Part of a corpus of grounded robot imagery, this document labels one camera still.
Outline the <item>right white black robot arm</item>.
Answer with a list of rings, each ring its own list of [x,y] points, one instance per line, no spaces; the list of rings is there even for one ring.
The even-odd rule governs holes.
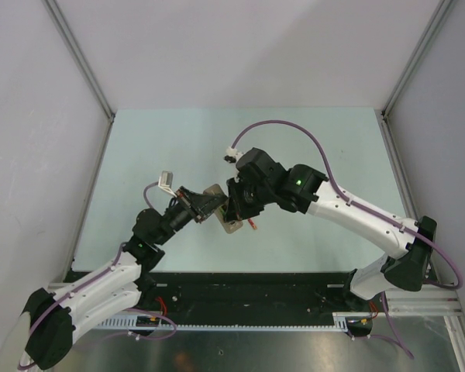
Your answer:
[[[286,170],[261,149],[241,153],[229,148],[225,160],[236,167],[236,176],[226,182],[227,222],[251,219],[266,205],[275,204],[286,212],[334,222],[384,251],[367,267],[350,272],[342,291],[349,310],[361,310],[375,295],[391,288],[421,290],[437,229],[434,219],[393,215],[344,189],[337,191],[324,173],[305,164]]]

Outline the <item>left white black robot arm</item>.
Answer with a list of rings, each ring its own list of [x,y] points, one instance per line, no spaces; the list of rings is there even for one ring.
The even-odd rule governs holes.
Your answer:
[[[149,207],[137,215],[131,237],[108,263],[54,292],[34,291],[23,309],[30,316],[25,351],[32,366],[50,369],[100,322],[135,306],[150,308],[156,292],[144,278],[163,258],[161,247],[189,222],[204,222],[226,201],[226,195],[179,187],[163,213]]]

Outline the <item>left aluminium frame post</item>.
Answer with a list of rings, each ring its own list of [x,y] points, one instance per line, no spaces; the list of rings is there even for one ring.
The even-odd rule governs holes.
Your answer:
[[[71,55],[74,63],[76,64],[81,76],[84,78],[88,89],[93,94],[95,101],[100,106],[105,117],[110,123],[113,123],[115,118],[115,112],[109,104],[105,93],[102,90],[98,79],[95,76],[95,72],[92,70],[87,57],[85,56],[78,38],[74,35],[74,32],[62,11],[58,1],[55,0],[42,0],[43,7],[46,9],[47,14],[51,18],[60,38],[63,40],[69,54]]]

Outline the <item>white remote control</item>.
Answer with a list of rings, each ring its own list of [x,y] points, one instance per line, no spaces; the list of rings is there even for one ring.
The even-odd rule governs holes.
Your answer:
[[[204,190],[204,193],[207,195],[221,195],[221,196],[226,196],[226,193],[222,190],[221,186],[219,184],[213,184],[212,186],[206,188]],[[218,219],[219,223],[225,230],[227,234],[233,234],[239,229],[243,227],[243,222],[238,221],[237,219],[233,219],[229,221],[227,219],[227,215],[222,214],[222,208],[227,208],[228,207],[228,202],[226,201],[222,206],[220,206],[218,209],[215,210],[214,214],[215,217]]]

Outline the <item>red battery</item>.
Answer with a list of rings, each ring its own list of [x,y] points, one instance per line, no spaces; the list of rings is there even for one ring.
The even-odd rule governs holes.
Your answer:
[[[253,230],[257,230],[257,225],[255,224],[255,222],[252,219],[248,219],[247,221],[248,221],[248,223],[250,224],[250,226],[252,227]]]

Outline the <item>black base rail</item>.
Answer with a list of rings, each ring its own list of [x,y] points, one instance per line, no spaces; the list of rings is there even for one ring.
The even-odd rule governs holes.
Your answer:
[[[153,272],[135,308],[162,308],[180,326],[329,326],[336,312],[370,311],[370,301],[348,298],[348,278],[343,272]]]

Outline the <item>right aluminium frame post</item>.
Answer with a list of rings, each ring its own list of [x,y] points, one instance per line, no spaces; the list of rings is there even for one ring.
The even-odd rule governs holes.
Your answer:
[[[381,116],[384,121],[388,120],[399,99],[405,93],[412,78],[418,72],[424,58],[432,48],[433,43],[456,4],[457,1],[455,0],[441,0],[438,2],[422,32],[422,35],[419,37],[412,54],[408,58],[404,70],[401,72],[388,99],[381,109]]]

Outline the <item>aluminium frame post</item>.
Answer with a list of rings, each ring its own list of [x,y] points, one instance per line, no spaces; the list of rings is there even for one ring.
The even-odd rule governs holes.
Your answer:
[[[102,90],[98,79],[95,76],[95,72],[92,70],[87,57],[85,56],[78,38],[74,35],[74,32],[62,11],[58,1],[55,0],[42,0],[43,7],[46,9],[47,14],[51,18],[60,38],[63,40],[69,54],[71,55],[74,63],[76,64],[81,76],[84,78],[88,89],[93,94],[95,101],[100,106],[105,117],[110,123],[113,123],[115,118],[115,112],[109,104],[105,93]]]
[[[422,32],[422,35],[419,37],[412,54],[408,58],[404,70],[401,72],[388,99],[381,109],[381,116],[384,121],[388,120],[399,99],[405,93],[412,78],[418,72],[424,58],[432,48],[433,43],[456,4],[457,1],[455,0],[441,0],[438,2]]]

